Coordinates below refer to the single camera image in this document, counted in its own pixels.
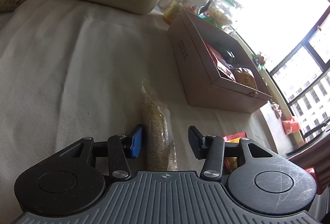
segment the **ribbed gray plate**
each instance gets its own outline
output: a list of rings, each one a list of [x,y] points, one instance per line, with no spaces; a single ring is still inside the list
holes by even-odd
[[[318,222],[306,212],[289,217],[265,217],[253,214],[234,203],[221,184],[203,181],[194,172],[138,172],[134,179],[111,185],[105,197],[85,212],[60,218],[42,217],[28,212],[14,223],[309,224]]]

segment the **yellow package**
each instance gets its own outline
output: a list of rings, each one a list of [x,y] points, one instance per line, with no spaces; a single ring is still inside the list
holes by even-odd
[[[236,82],[257,90],[255,77],[253,76],[251,70],[240,67],[240,68],[232,69],[231,71],[234,74]]]

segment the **windowsill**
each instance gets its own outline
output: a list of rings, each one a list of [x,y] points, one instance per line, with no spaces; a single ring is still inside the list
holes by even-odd
[[[249,49],[249,47],[246,45],[246,43],[236,34],[232,34],[232,37],[235,38],[243,47],[245,52],[250,56],[252,59],[253,52]],[[265,70],[260,71],[261,77],[264,79],[264,81],[267,84],[267,87],[269,91],[272,94],[272,99],[274,102],[279,104],[280,109],[282,110],[282,117],[285,119],[290,119],[292,117],[291,111],[289,110],[289,107],[286,104],[286,101],[283,99],[282,95],[278,91],[276,85],[274,84],[271,77],[268,75],[268,73]],[[289,138],[294,145],[301,145],[303,144],[303,138],[301,137],[301,134],[299,132],[295,132],[289,135]]]

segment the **circular cover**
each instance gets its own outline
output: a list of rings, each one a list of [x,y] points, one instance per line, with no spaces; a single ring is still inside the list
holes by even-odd
[[[23,172],[14,191],[24,211],[37,215],[75,214],[99,200],[102,174],[82,158],[45,160]]]
[[[267,171],[255,177],[255,184],[264,191],[282,193],[292,188],[293,180],[282,172]]]

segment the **plastic bag of grains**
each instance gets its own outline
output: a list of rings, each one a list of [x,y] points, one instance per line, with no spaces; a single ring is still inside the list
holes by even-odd
[[[177,159],[170,123],[170,112],[157,92],[142,81],[143,122],[147,130],[148,171],[177,171]]]

